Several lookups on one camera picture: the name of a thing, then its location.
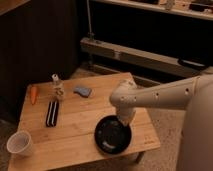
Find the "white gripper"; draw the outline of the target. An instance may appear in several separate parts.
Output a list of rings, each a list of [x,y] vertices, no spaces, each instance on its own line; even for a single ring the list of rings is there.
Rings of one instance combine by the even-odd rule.
[[[135,109],[127,109],[127,110],[117,110],[116,115],[118,120],[124,125],[128,126],[134,116],[135,116],[136,110]]]

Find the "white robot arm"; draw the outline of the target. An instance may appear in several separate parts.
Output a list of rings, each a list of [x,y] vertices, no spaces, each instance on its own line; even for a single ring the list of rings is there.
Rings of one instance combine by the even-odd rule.
[[[135,107],[185,110],[176,171],[213,171],[213,74],[144,89],[124,80],[110,103],[124,125],[131,122]]]

